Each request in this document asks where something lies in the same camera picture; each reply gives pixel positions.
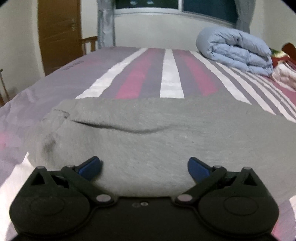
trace striped bed sheet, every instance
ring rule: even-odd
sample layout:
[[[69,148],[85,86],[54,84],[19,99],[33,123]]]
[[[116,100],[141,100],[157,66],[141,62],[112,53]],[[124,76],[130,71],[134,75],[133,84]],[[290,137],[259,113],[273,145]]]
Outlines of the striped bed sheet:
[[[296,93],[288,86],[186,50],[104,48],[19,93],[0,109],[0,241],[16,235],[9,206],[34,169],[27,158],[29,153],[21,148],[25,132],[61,101],[86,97],[187,98],[219,91],[229,93],[234,101],[259,105],[263,111],[296,122]],[[294,240],[296,196],[279,207],[273,234],[282,241]]]

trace light blue comforter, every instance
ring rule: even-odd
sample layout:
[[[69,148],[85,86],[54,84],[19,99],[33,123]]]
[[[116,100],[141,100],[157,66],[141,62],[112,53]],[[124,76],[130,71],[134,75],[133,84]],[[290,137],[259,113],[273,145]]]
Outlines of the light blue comforter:
[[[204,28],[196,46],[207,58],[254,74],[273,71],[271,51],[260,38],[233,28]]]

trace door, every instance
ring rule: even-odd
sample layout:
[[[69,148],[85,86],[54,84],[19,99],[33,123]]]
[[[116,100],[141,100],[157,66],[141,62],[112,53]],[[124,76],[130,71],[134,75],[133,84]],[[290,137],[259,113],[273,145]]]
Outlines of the door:
[[[45,75],[81,57],[80,0],[39,0],[38,30]]]

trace wooden furniture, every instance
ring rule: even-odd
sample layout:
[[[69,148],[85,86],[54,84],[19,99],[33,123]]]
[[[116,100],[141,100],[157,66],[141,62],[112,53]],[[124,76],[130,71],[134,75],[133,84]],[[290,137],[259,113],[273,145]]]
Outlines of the wooden furniture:
[[[296,61],[296,48],[293,44],[287,43],[282,47],[282,51],[284,51],[290,58]]]
[[[3,71],[3,69],[0,69],[0,80],[1,80],[1,84],[2,84],[2,87],[3,87],[4,91],[5,91],[5,94],[6,94],[6,98],[7,98],[7,100],[10,101],[10,98],[9,98],[8,92],[7,92],[7,90],[6,90],[6,87],[5,87],[5,84],[4,84],[4,81],[3,81],[3,78],[2,78],[2,71]],[[1,105],[1,106],[5,105],[5,101],[3,100],[3,97],[2,97],[2,95],[1,95],[1,93],[0,93],[0,105]]]
[[[82,44],[82,53],[83,55],[86,55],[86,44],[91,43],[91,52],[96,51],[96,41],[98,40],[97,36],[89,37],[86,39],[81,39]]]

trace white window frame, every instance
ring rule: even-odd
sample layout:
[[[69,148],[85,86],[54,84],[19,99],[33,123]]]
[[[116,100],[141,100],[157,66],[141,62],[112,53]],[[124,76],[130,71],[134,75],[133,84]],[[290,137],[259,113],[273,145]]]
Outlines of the white window frame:
[[[114,14],[116,15],[122,15],[122,14],[175,14],[175,15],[181,15],[186,16],[190,18],[197,18],[199,20],[204,20],[207,22],[212,22],[218,25],[228,26],[228,27],[234,27],[234,24],[231,22],[228,22],[226,20],[222,20],[219,18],[211,17],[208,15],[203,15],[199,13],[193,13],[193,12],[185,12],[183,11],[183,0],[178,0],[178,9],[171,9],[171,8],[158,8],[158,7],[135,7],[135,8],[123,8],[123,9],[114,9]]]

